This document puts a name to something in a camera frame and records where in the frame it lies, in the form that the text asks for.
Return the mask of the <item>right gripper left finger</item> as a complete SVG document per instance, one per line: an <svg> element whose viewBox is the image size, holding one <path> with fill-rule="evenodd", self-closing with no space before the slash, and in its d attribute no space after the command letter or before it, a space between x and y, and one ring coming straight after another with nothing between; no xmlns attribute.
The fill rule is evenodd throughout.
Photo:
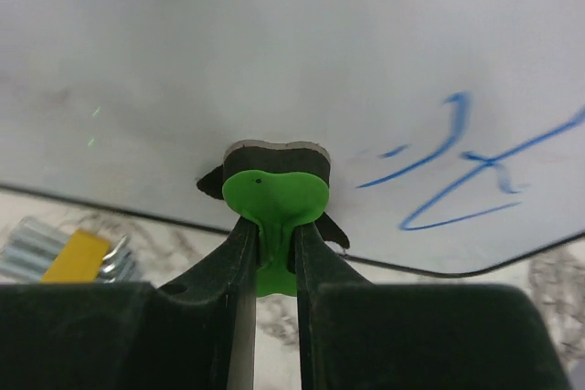
<svg viewBox="0 0 585 390"><path fill-rule="evenodd" d="M1 289L4 389L250 389L256 227L177 278Z"/></svg>

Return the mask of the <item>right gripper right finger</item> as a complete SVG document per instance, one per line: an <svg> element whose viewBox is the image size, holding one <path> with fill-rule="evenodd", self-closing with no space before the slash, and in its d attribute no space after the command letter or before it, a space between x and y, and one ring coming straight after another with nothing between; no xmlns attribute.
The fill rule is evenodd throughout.
<svg viewBox="0 0 585 390"><path fill-rule="evenodd" d="M305 389L568 389L548 330L500 284L375 284L294 232Z"/></svg>

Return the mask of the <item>green black whiteboard eraser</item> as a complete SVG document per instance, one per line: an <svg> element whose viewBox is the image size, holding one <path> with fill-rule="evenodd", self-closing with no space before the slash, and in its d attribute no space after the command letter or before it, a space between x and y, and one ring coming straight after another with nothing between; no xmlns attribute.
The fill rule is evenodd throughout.
<svg viewBox="0 0 585 390"><path fill-rule="evenodd" d="M313 223L323 241L350 248L346 233L325 212L331 159L313 142L236 142L197 189L223 200L259 229L257 296L296 295L293 231Z"/></svg>

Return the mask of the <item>white whiteboard black frame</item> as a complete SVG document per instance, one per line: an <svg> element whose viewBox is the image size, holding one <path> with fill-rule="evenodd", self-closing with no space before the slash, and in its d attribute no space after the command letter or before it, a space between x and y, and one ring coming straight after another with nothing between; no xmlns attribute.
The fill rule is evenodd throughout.
<svg viewBox="0 0 585 390"><path fill-rule="evenodd" d="M1 183L228 229L314 142L350 254L479 272L584 231L584 0L1 0Z"/></svg>

